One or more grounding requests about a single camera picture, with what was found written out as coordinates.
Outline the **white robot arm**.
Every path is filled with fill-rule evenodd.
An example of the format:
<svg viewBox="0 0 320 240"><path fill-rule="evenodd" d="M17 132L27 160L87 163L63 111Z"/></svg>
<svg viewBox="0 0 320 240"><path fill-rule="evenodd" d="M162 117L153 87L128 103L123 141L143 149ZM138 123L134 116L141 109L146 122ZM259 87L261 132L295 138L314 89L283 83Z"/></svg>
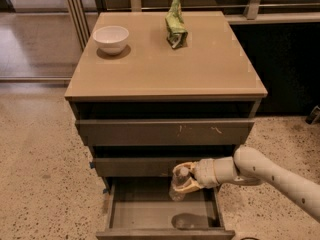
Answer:
<svg viewBox="0 0 320 240"><path fill-rule="evenodd" d="M185 162L173 169L171 189L184 196L224 183L259 185L266 182L320 221L320 185L272 162L260 151L240 146L231 157Z"/></svg>

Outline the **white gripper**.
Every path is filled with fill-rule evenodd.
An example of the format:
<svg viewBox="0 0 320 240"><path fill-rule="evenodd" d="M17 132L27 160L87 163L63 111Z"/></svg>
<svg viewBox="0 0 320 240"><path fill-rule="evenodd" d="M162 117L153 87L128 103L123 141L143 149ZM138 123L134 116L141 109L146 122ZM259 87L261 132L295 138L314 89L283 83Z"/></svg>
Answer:
<svg viewBox="0 0 320 240"><path fill-rule="evenodd" d="M193 174L196 181L191 180L185 185L174 186L173 190L180 194L196 192L202 188L214 188L219 186L214 168L213 159L201 159L197 162L184 162L173 169L176 176L188 176Z"/></svg>

